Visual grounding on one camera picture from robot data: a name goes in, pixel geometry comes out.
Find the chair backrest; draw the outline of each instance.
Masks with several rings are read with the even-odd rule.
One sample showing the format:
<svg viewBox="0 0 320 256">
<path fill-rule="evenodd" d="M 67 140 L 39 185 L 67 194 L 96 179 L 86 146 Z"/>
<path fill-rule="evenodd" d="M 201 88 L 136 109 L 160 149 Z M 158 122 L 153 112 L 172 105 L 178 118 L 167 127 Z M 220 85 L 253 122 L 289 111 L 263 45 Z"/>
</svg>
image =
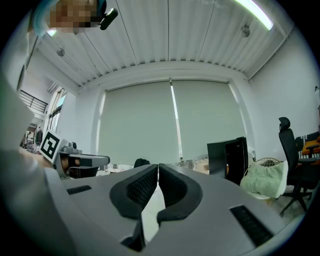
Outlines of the chair backrest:
<svg viewBox="0 0 320 256">
<path fill-rule="evenodd" d="M 280 132 L 279 138 L 282 144 L 286 160 L 288 161 L 288 174 L 291 170 L 297 167 L 298 159 L 299 159 L 299 152 L 295 142 L 294 133 L 289 128 L 290 121 L 286 117 L 280 117 Z"/>
</svg>

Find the black office chair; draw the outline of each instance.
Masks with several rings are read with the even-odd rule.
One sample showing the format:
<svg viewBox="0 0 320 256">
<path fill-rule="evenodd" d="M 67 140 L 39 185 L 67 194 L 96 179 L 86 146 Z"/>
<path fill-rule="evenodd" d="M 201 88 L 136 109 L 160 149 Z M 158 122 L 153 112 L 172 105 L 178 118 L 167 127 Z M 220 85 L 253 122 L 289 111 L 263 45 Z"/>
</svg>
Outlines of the black office chair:
<svg viewBox="0 0 320 256">
<path fill-rule="evenodd" d="M 279 138 L 288 161 L 288 176 L 286 180 L 287 185 L 293 185 L 292 193 L 284 193 L 283 196 L 291 197 L 292 200 L 281 211 L 280 215 L 283 216 L 286 209 L 288 209 L 294 201 L 298 200 L 304 211 L 307 211 L 306 204 L 303 197 L 310 196 L 311 192 L 306 192 L 307 189 L 313 190 L 320 180 L 320 165 L 310 165 L 315 163 L 318 158 L 305 158 L 299 159 L 299 151 L 295 142 L 295 137 L 290 127 L 290 121 L 286 117 L 279 118 L 280 132 Z"/>
</svg>

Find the roller blind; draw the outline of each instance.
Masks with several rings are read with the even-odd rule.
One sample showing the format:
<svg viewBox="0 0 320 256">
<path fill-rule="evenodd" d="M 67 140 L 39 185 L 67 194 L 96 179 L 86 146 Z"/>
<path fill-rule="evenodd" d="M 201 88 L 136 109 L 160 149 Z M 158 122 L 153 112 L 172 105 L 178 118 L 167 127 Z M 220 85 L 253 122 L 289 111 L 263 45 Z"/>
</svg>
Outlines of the roller blind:
<svg viewBox="0 0 320 256">
<path fill-rule="evenodd" d="M 207 144 L 246 136 L 239 106 L 228 84 L 172 81 L 184 160 L 208 155 Z"/>
<path fill-rule="evenodd" d="M 100 120 L 99 154 L 113 164 L 179 162 L 176 119 L 169 82 L 130 86 L 106 93 Z"/>
</svg>

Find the corrugated metal ceiling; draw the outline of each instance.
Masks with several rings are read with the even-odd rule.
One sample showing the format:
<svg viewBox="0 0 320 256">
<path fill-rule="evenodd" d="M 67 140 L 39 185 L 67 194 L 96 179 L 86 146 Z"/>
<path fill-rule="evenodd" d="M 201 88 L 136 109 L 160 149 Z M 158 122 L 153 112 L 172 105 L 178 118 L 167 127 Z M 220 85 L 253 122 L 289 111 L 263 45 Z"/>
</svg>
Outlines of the corrugated metal ceiling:
<svg viewBox="0 0 320 256">
<path fill-rule="evenodd" d="M 261 5 L 268 14 L 279 12 L 271 1 Z M 45 35 L 37 51 L 78 85 L 163 61 L 211 63 L 249 77 L 270 57 L 263 53 L 275 51 L 287 36 L 276 25 L 268 31 L 234 0 L 108 0 L 111 8 L 119 15 L 107 30 Z M 244 38 L 241 27 L 248 21 L 250 36 Z"/>
</svg>

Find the railing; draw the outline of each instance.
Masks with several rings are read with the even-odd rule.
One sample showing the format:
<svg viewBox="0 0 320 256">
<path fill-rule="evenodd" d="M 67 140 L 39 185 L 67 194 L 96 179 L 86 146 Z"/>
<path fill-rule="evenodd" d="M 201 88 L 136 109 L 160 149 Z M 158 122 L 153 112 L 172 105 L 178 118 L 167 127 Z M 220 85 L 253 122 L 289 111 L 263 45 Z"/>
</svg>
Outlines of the railing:
<svg viewBox="0 0 320 256">
<path fill-rule="evenodd" d="M 45 109 L 48 105 L 44 101 L 42 101 L 36 97 L 33 97 L 32 95 L 30 95 L 29 93 L 26 93 L 23 90 L 20 91 L 20 98 L 28 107 L 35 109 L 35 110 L 38 110 L 42 113 L 45 112 Z"/>
</svg>

